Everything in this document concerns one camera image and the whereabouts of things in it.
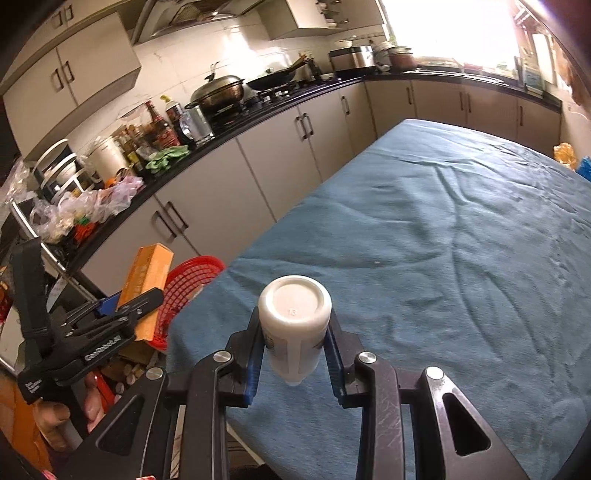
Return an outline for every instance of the blue tablecloth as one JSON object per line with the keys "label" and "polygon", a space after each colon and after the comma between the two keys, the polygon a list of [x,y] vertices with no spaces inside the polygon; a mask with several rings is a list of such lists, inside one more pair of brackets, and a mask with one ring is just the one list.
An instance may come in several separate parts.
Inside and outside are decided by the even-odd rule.
{"label": "blue tablecloth", "polygon": [[[548,157],[405,121],[178,314],[169,369],[224,347],[271,280],[307,275],[343,329],[395,365],[442,367],[529,476],[549,479],[591,417],[590,205],[591,183]],[[265,360],[252,407],[229,409],[285,480],[354,478],[360,415],[338,406],[323,356],[295,388]]]}

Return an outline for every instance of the frying pan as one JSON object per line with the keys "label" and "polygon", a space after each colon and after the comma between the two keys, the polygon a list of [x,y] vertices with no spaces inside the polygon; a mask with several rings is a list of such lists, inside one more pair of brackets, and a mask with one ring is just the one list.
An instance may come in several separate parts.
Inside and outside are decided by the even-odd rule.
{"label": "frying pan", "polygon": [[302,55],[290,67],[251,80],[247,83],[247,85],[253,90],[258,90],[259,92],[262,90],[270,90],[272,88],[285,85],[286,83],[292,81],[293,77],[296,76],[296,70],[300,67],[303,67],[305,64],[306,56]]}

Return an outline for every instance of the red plastic basket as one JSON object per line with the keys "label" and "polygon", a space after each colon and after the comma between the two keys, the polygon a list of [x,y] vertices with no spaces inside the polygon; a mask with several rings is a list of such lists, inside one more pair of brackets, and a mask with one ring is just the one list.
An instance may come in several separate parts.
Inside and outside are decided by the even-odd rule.
{"label": "red plastic basket", "polygon": [[168,327],[174,316],[225,268],[216,257],[203,255],[181,263],[168,274],[151,346],[166,351]]}

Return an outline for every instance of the white bottle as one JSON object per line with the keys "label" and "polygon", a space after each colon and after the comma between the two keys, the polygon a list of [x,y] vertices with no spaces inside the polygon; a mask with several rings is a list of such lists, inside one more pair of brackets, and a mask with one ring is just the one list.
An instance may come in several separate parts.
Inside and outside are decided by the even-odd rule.
{"label": "white bottle", "polygon": [[265,287],[258,308],[273,370],[299,385],[318,365],[332,309],[328,291],[312,278],[288,275]]}

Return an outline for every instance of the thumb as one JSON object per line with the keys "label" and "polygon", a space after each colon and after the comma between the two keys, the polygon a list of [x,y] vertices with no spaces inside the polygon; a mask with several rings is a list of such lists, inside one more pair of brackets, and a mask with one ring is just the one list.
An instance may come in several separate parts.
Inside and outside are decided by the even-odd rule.
{"label": "thumb", "polygon": [[70,418],[70,410],[62,403],[38,401],[33,405],[33,418],[47,443],[57,452],[70,449],[58,427]]}

